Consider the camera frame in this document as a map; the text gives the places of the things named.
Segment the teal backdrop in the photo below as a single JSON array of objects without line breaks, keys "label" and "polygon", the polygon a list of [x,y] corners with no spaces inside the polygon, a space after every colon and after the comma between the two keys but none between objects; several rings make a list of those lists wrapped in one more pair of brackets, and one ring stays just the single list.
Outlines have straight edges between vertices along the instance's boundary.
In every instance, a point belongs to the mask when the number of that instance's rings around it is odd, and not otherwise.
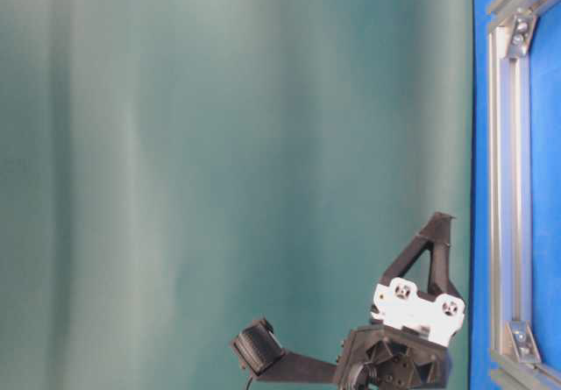
[{"label": "teal backdrop", "polygon": [[2,389],[241,389],[262,315],[334,361],[435,210],[468,298],[472,0],[0,0],[0,59]]}]

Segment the blue panel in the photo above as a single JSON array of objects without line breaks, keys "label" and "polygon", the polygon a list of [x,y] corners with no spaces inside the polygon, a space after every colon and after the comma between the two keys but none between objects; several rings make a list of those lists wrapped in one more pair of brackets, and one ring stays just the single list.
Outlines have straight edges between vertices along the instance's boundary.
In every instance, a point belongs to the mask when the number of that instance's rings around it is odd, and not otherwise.
[{"label": "blue panel", "polygon": [[488,300],[488,193],[487,193],[487,78],[485,8],[491,0],[473,0],[475,109],[473,112],[473,262],[472,262],[472,352],[471,388],[498,388],[489,379]]},{"label": "blue panel", "polygon": [[530,52],[533,326],[543,360],[561,369],[561,5],[538,23]]}]

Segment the black triangular bracket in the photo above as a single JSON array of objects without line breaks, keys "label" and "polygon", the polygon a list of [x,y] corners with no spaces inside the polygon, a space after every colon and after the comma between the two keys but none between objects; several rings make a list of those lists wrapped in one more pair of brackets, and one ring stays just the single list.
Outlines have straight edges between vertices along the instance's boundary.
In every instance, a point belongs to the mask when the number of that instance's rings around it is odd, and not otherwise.
[{"label": "black triangular bracket", "polygon": [[425,299],[434,301],[440,294],[450,294],[461,298],[450,281],[450,231],[453,216],[435,212],[429,222],[415,235],[413,240],[386,269],[380,284],[389,286],[393,278],[402,278],[411,266],[428,251],[430,252],[430,272],[428,293],[419,292]]}]

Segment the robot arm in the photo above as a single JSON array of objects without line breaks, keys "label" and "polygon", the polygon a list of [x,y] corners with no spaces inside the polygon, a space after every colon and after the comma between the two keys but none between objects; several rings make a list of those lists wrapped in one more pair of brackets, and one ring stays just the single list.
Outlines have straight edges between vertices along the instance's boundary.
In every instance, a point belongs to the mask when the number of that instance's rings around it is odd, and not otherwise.
[{"label": "robot arm", "polygon": [[[450,230],[451,216],[435,213],[382,274],[371,324],[351,330],[336,365],[282,348],[265,318],[242,330],[231,348],[250,373],[248,386],[255,379],[333,384],[339,390],[446,387],[448,344],[465,316],[465,303],[449,279]],[[402,278],[425,251],[427,293]]]}]

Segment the aluminum extrusion frame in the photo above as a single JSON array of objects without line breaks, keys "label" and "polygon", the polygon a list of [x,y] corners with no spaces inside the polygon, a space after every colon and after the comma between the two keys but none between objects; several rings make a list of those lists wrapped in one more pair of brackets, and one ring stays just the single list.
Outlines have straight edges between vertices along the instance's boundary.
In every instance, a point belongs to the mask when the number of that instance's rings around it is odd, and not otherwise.
[{"label": "aluminum extrusion frame", "polygon": [[[516,56],[517,15],[538,18],[559,0],[493,0],[487,13],[489,122],[490,352],[499,369],[490,372],[502,388],[561,389],[561,375],[539,362],[531,336],[532,215],[530,194],[529,56],[531,33]],[[526,323],[536,362],[516,356],[511,322]]]}]

